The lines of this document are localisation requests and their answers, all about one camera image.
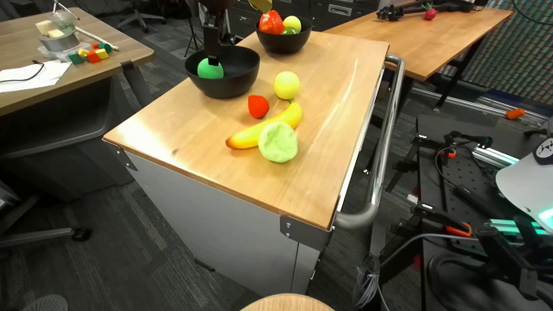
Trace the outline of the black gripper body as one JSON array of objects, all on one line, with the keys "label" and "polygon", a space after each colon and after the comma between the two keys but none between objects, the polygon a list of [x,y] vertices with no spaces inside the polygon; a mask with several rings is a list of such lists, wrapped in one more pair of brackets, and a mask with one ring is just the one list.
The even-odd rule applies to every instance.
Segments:
[{"label": "black gripper body", "polygon": [[220,56],[221,49],[228,45],[230,30],[227,23],[228,9],[235,0],[199,0],[204,11],[204,52],[208,56]]}]

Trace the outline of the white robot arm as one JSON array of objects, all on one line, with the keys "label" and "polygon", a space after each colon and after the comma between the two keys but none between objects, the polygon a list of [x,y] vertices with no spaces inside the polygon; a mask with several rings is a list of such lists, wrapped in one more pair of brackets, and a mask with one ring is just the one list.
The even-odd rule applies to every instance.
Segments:
[{"label": "white robot arm", "polygon": [[[227,9],[233,0],[199,0],[206,9],[204,20],[204,40],[208,61],[216,66],[223,56],[223,20]],[[377,144],[377,156],[372,165],[372,182],[370,192],[365,201],[365,208],[356,215],[339,213],[335,225],[356,230],[368,227],[380,208],[382,184],[386,177],[386,166],[389,160],[389,146],[392,137],[392,128],[396,125],[396,116],[399,113],[401,83],[405,78],[405,61],[398,56],[389,56],[387,63],[396,64],[396,77],[392,82],[392,96],[387,103],[384,130],[380,132],[380,142]],[[545,139],[531,154],[526,158],[507,163],[494,177],[498,192],[520,213],[536,222],[546,234],[553,230],[553,191],[551,191],[551,173],[553,165],[550,156],[541,158],[539,153],[548,147],[550,141]]]}]

